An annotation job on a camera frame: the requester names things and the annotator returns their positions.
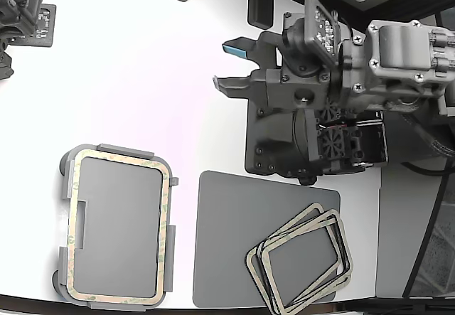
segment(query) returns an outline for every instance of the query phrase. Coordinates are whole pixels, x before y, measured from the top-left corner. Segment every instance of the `white table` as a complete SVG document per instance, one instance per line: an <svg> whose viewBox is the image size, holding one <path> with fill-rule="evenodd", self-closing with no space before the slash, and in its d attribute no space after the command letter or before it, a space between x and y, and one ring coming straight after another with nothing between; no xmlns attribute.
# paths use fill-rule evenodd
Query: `white table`
<svg viewBox="0 0 455 315"><path fill-rule="evenodd" d="M107 143L154 151L180 178L171 209L174 287L160 307L194 308L200 173L247 175L247 101L226 98L211 80L255 68L221 48L258 36L247 24L247 0L44 2L58 5L54 46L10 47L16 73L0 83L0 294L61 301L51 284L68 223L58 163L78 144ZM274 31L285 11L303 8L276 0ZM355 265L335 301L373 297L380 170L320 178L317 186L341 194Z"/></svg>

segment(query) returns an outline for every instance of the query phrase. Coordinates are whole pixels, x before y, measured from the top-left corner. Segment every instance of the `tan gasket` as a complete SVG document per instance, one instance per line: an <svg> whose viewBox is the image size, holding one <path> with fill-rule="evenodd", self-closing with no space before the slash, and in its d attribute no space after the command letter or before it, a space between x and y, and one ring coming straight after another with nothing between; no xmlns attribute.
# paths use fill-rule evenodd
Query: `tan gasket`
<svg viewBox="0 0 455 315"><path fill-rule="evenodd" d="M161 172L163 182L161 184L161 205L160 205L160 219L159 219L159 245L158 245L158 264L156 273L156 293L150 298L137 298L137 297L117 297L106 295L93 295L83 294L74 288L74 266L75 266L75 234L76 234L76 217L77 217L77 202L79 193L79 178L80 167L82 160L92 157L95 159L119 162L123 164L131 164L133 166L147 167L156 169ZM161 162L138 159L136 157L124 156L119 154L111 154L103 151L92 149L83 149L79 151L75 157L74 171L72 172L73 181L70 199L70 219L68 228L68 279L67 289L71 297L80 301L93 301L93 302L107 302L107 303L123 303L123 304L149 304L153 305L158 303L164 294L164 255L166 249L166 229L167 229L167 214L168 214L168 194L169 194L169 170Z"/></svg>

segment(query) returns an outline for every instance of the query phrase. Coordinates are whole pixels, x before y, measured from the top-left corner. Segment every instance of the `gray mat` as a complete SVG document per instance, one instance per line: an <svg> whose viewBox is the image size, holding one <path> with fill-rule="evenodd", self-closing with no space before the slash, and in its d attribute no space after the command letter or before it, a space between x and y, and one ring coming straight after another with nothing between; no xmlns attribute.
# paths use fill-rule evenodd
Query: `gray mat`
<svg viewBox="0 0 455 315"><path fill-rule="evenodd" d="M161 180L156 169L82 160L79 200L86 205L83 239L76 238L76 245L83 245L75 253L76 290L124 297L155 295ZM77 211L80 220L84 213Z"/></svg>
<svg viewBox="0 0 455 315"><path fill-rule="evenodd" d="M260 241L312 203L340 210L336 191L214 171L200 176L193 302L200 308L250 308L264 302L245 265ZM325 230L288 242L270 255L284 302L335 261ZM331 301L334 294L321 301Z"/></svg>

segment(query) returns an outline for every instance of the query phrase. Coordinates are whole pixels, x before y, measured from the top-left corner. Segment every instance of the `rectangular frame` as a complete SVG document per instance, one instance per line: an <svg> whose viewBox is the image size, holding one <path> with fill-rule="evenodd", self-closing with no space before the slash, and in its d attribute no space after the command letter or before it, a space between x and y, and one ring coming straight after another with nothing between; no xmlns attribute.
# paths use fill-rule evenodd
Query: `rectangular frame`
<svg viewBox="0 0 455 315"><path fill-rule="evenodd" d="M75 235L76 235L76 220L77 220L77 203L79 193L80 167L82 160L91 157L106 161L113 161L122 164L131 164L133 166L141 166L150 169L156 169L161 172L163 177L161 184L161 204L159 215L159 237L158 237L158 252L157 252L157 269L156 269L156 293L151 298L139 297L117 297L96 294L84 294L78 292L74 288L74 267L75 267ZM70 217L68 226L68 281L67 289L71 297L80 301L107 302L107 303L123 303L123 304L144 304L153 305L161 301L164 295L164 257L166 251L166 229L167 229L167 208L168 194L170 189L169 171L168 168L161 162L139 159L136 157L111 154L104 151L93 149L83 149L77 153L72 174L71 198L70 198Z"/></svg>
<svg viewBox="0 0 455 315"><path fill-rule="evenodd" d="M266 240L265 242L269 242L270 240L279 240L282 238L283 235L286 235L286 231L289 230L292 226L296 225L300 220L302 220L303 218L305 218L310 212L312 212L313 210L317 210L319 211L320 214L322 214L324 212L324 209L322 208L322 205L319 204L319 203L313 203L311 204L309 207L305 208L303 211L301 211L298 215L296 215L293 219L291 219L288 223L284 224L283 226L281 226L278 230L276 230L275 232L273 232ZM307 224L308 222L311 222L313 219L310 219L308 220L307 222L305 222L304 224L301 224L302 226ZM336 251L336 254L337 254L337 262L332 266L330 267L324 274L327 274L328 271L332 270L333 271L335 269L338 268L339 266L339 262L341 260L341 254L340 254L340 249L339 249L339 246L338 246L338 243L336 242L335 240L335 237L333 235L333 232L330 228L327 228L327 232L328 232L328 235L333 243L333 246L335 247L335 251ZM247 253L247 256L245 258L245 264L247 265L247 268L248 268L248 271L250 272L250 275L251 277L253 278L253 281L255 282L256 284L256 287L259 291L259 293L261 294L261 297L262 299L264 300L265 304L269 307L270 310L273 310L275 311L277 314L277 309L276 309L276 304L275 303L271 303L270 302L270 298L269 298L269 295L265 289L265 286L263 285L261 279L259 278L259 275L255 269L255 266L253 265L252 263L252 259L253 257L257 254L258 254L258 248L259 246L261 245L262 243L256 245L254 248L252 248L248 253ZM314 287L315 284L317 283L317 281L319 281L320 277L315 281L313 282L309 288L311 287Z"/></svg>
<svg viewBox="0 0 455 315"><path fill-rule="evenodd" d="M298 235L303 235L304 233L307 233L307 232L311 232L312 230L314 230L317 227L317 225L321 225L322 223L325 223L324 221L321 221L321 220L323 220L323 219L325 220L329 217L334 217L335 221L333 223L335 223L339 226L340 235L341 235L340 239L343 241L343 249L346 250L348 266L347 267L345 266L344 267L345 271L343 271L343 273L338 275L335 279L333 279L329 283L326 283L325 286L319 287L318 289L316 289L315 291L310 293L310 295L308 295L308 299L303 300L303 303L300 303L299 305L291 305L291 306L285 307L285 305L283 305L283 303L282 303L281 297L279 296L279 290L278 290L278 287L273 278L273 272L272 272L272 266L271 266L271 262L270 262L269 252L272 251L273 249L279 247L280 245L283 245L287 241L291 240L293 237L296 237ZM329 225L331 225L331 224L329 222L326 222L325 226L329 226ZM277 295L276 297L274 297L274 300L277 302L277 306L279 308L280 314L295 315L298 312L300 312L302 309L307 307L309 304L313 303L317 299L320 299L322 296L325 296L328 292L331 293L332 289L341 288L341 287L347 285L347 283L349 283L350 274L352 273L352 270L353 270L353 264L352 264L352 258L350 256L349 249L346 247L346 245L344 245L345 243L346 243L346 237L344 235L343 224L339 218L338 212L336 212L335 210L329 210L329 211L325 212L324 214L320 215L319 217L314 218L313 220L309 221L308 223L302 225L300 228L296 229L291 234L286 235L283 238L280 238L280 239L274 241L272 244L270 244L266 248L264 248L262 255L261 255L262 265L264 266L264 269L265 269L265 272L267 275L267 279L269 280L270 287L272 288L273 295ZM301 298L305 297L304 294L306 292L307 291L305 290L302 293L300 293L300 295L297 296L294 299L294 301L301 301Z"/></svg>

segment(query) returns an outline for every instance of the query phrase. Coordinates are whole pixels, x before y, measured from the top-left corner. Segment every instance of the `electronic device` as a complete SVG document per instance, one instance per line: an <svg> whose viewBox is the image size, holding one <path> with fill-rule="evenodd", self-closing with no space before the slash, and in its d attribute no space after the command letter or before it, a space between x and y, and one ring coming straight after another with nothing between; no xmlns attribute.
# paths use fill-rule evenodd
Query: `electronic device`
<svg viewBox="0 0 455 315"><path fill-rule="evenodd" d="M51 47L55 5L43 0L0 0L0 79L10 78L11 57L8 45Z"/></svg>
<svg viewBox="0 0 455 315"><path fill-rule="evenodd" d="M249 173L312 185L386 164L387 113L401 114L430 153L455 156L454 33L418 21L372 21L365 39L350 31L342 41L337 13L305 0L305 14L285 13L282 34L223 44L259 66L246 78L214 78L228 97L249 101Z"/></svg>

